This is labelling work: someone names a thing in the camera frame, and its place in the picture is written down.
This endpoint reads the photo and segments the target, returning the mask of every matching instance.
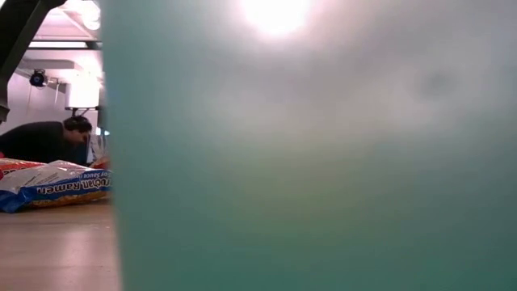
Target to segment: black shirt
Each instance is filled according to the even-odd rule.
[[[76,146],[64,138],[63,130],[63,124],[57,121],[21,125],[0,136],[0,151],[6,158],[25,161],[82,163]]]

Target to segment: dark hair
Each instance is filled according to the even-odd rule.
[[[74,116],[63,121],[66,130],[77,130],[80,133],[88,133],[93,128],[90,121],[83,116]]]

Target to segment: bright light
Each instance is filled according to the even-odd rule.
[[[306,25],[312,0],[241,0],[246,21],[269,36],[286,36]]]
[[[101,133],[102,133],[101,128],[97,128],[97,129],[95,130],[95,135],[101,135]],[[108,136],[108,135],[110,135],[110,132],[108,132],[107,130],[104,130],[104,135],[105,135],[105,136]]]
[[[94,108],[99,105],[100,84],[96,78],[80,75],[66,86],[65,106],[69,108]]]
[[[31,49],[86,49],[84,41],[32,41]]]
[[[90,30],[100,28],[100,9],[93,1],[81,1],[81,17],[84,26]]]

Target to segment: white wall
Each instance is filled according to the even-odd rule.
[[[51,88],[38,89],[29,84],[27,78],[14,74],[7,87],[9,108],[7,122],[0,125],[0,134],[21,124],[37,121],[62,121],[72,116],[65,110],[65,94]],[[94,128],[97,125],[97,112],[85,114]]]

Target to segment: wooden floor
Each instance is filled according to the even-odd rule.
[[[120,290],[107,201],[0,213],[0,290]]]

